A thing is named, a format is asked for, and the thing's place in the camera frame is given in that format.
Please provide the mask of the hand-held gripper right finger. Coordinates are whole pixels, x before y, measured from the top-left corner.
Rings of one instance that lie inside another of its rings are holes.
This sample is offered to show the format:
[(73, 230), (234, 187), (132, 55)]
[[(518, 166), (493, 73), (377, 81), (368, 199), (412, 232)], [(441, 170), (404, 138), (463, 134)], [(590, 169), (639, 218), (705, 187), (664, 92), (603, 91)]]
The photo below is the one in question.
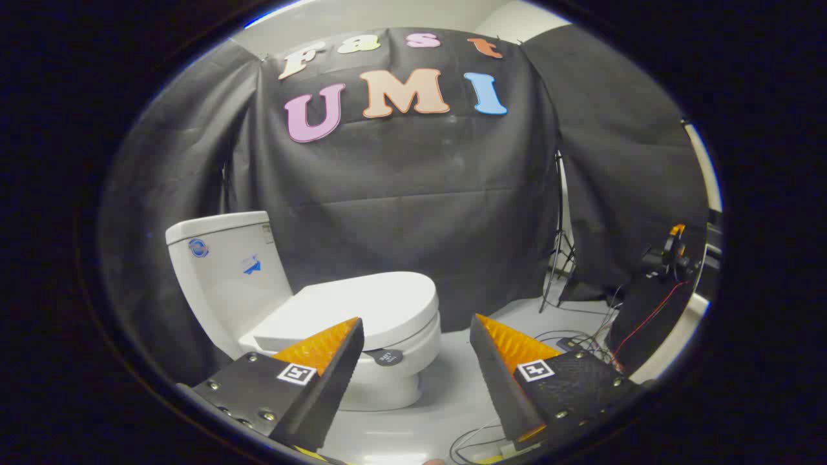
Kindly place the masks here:
[(644, 389), (584, 349), (558, 351), (484, 315), (470, 344), (505, 438), (552, 451), (593, 435)]

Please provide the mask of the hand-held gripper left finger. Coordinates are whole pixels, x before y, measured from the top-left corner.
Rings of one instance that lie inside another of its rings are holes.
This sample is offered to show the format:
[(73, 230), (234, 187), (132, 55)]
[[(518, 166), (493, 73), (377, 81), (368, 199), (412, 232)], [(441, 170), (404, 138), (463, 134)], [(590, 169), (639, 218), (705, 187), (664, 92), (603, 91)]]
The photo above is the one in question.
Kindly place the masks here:
[(275, 355), (248, 351), (177, 394), (231, 439), (301, 461), (323, 447), (364, 346), (354, 317)]

